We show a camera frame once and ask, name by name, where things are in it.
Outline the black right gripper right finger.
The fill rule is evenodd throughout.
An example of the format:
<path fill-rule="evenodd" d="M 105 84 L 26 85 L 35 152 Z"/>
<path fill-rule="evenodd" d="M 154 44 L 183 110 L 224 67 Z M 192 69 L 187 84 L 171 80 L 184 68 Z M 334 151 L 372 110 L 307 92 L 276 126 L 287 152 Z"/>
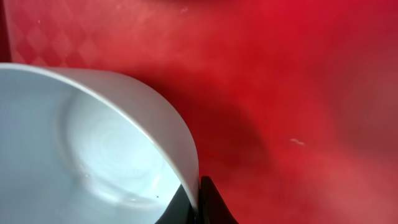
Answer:
<path fill-rule="evenodd" d="M 208 176 L 203 176 L 200 181 L 198 208 L 200 224 L 238 224 Z"/>

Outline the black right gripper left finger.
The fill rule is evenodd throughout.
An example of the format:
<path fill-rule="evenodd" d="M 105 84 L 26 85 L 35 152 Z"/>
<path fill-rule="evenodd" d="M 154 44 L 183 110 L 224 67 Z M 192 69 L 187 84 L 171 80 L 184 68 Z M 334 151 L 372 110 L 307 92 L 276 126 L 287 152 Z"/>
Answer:
<path fill-rule="evenodd" d="M 155 224 L 195 224 L 195 214 L 182 185 Z"/>

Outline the small light blue bowl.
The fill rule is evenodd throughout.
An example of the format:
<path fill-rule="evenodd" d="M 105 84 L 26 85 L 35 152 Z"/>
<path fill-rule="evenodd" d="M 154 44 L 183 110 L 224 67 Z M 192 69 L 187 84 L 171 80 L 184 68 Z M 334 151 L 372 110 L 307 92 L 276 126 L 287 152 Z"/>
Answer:
<path fill-rule="evenodd" d="M 156 223 L 198 156 L 158 92 L 120 73 L 1 64 L 1 222 Z"/>

